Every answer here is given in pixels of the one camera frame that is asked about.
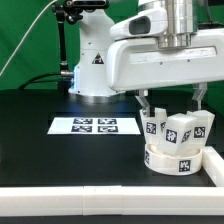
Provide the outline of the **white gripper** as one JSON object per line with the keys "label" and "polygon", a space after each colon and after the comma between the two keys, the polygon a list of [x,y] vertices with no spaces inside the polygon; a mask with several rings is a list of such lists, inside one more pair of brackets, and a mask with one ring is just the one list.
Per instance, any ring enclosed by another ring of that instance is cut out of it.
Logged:
{"label": "white gripper", "polygon": [[115,91],[137,90],[143,115],[154,117],[148,91],[193,85],[191,111],[202,109],[207,83],[224,80],[224,29],[199,30],[184,48],[159,49],[155,38],[121,40],[108,49],[107,85]]}

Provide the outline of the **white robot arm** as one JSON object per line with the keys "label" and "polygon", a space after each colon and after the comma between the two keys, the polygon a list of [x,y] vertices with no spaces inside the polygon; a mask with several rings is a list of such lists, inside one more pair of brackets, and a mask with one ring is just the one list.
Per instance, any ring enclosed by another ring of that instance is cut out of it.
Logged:
{"label": "white robot arm", "polygon": [[197,0],[138,0],[138,14],[119,23],[106,15],[105,2],[72,1],[83,10],[76,96],[105,102],[135,91],[149,116],[149,89],[192,84],[200,102],[209,82],[224,80],[224,28],[198,28]]}

